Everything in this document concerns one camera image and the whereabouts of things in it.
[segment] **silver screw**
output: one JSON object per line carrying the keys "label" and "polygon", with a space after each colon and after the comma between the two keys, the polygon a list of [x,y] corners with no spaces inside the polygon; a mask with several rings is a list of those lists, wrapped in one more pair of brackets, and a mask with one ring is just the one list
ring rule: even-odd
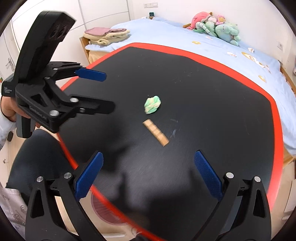
{"label": "silver screw", "polygon": [[258,176],[256,176],[256,177],[254,177],[254,180],[256,181],[256,182],[261,182],[261,178],[260,177],[258,177]]}
{"label": "silver screw", "polygon": [[71,102],[77,103],[79,100],[77,98],[70,98]]}
{"label": "silver screw", "polygon": [[43,177],[42,176],[40,176],[40,177],[37,177],[37,182],[42,182],[43,181]]}
{"label": "silver screw", "polygon": [[66,172],[66,173],[64,174],[64,178],[66,178],[66,179],[69,179],[71,176],[72,176],[72,174],[69,173],[69,172]]}
{"label": "silver screw", "polygon": [[51,111],[49,112],[49,114],[50,114],[51,116],[58,116],[58,115],[59,115],[59,112],[58,112],[57,110],[51,110]]}
{"label": "silver screw", "polygon": [[226,176],[227,176],[228,178],[233,178],[233,177],[234,177],[234,175],[233,175],[232,172],[228,172],[228,173],[226,173]]}

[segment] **person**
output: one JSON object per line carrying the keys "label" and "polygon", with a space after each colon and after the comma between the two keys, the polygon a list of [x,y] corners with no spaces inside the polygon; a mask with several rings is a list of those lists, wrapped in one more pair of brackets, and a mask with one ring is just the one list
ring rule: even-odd
{"label": "person", "polygon": [[[16,128],[16,114],[30,118],[10,97],[1,96],[0,149],[8,133]],[[6,187],[0,183],[0,206],[19,234],[25,239],[25,220],[30,194],[37,177],[46,180],[72,172],[59,142],[48,132],[37,129],[21,146],[10,171]]]}

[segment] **wall outlet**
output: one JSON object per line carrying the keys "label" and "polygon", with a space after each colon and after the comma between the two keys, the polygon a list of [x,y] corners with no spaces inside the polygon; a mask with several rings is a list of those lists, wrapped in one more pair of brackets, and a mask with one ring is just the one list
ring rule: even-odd
{"label": "wall outlet", "polygon": [[152,7],[158,7],[158,3],[157,2],[144,3],[144,8],[152,8]]}
{"label": "wall outlet", "polygon": [[282,43],[278,42],[278,48],[283,52],[284,46]]}

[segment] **pink folded cloth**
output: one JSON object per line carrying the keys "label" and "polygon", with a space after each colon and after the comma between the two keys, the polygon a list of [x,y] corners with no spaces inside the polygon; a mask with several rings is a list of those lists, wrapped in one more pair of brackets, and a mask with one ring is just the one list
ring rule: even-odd
{"label": "pink folded cloth", "polygon": [[95,27],[84,31],[86,34],[90,34],[93,36],[103,36],[108,33],[118,33],[124,32],[126,28],[103,28],[103,27]]}

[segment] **bed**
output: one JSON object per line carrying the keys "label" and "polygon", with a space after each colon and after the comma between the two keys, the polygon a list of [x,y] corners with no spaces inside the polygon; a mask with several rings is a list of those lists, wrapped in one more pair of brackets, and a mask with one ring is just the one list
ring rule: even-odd
{"label": "bed", "polygon": [[137,19],[113,28],[129,29],[130,37],[109,46],[90,45],[80,38],[89,63],[133,42],[151,43],[193,52],[220,62],[266,90],[276,101],[283,130],[284,166],[296,157],[296,87],[278,60],[240,42],[236,47],[221,39],[182,28],[161,18]]}

